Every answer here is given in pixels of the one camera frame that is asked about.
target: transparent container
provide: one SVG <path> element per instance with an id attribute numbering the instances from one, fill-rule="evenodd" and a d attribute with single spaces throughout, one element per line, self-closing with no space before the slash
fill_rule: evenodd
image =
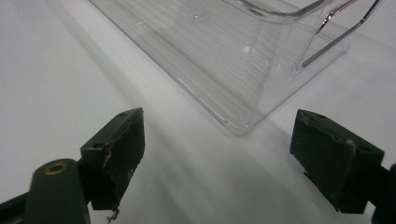
<path id="1" fill-rule="evenodd" d="M 232 133 L 343 54 L 381 0 L 91 0 Z"/>

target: clear plastic bin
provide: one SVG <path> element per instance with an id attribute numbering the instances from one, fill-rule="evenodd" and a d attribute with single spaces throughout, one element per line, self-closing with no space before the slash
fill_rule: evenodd
<path id="1" fill-rule="evenodd" d="M 91 0 L 233 133 L 344 53 L 381 0 Z"/>

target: white table surface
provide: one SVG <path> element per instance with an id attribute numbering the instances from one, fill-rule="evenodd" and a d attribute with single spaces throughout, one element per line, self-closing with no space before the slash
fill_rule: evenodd
<path id="1" fill-rule="evenodd" d="M 302 108 L 382 148 L 385 167 L 396 162 L 395 9 L 385 2 L 347 54 L 233 136 L 87 0 L 0 0 L 0 202 L 143 107 L 146 153 L 117 223 L 370 223 L 371 204 L 336 213 L 289 145 Z M 92 223 L 109 214 L 90 210 Z"/>

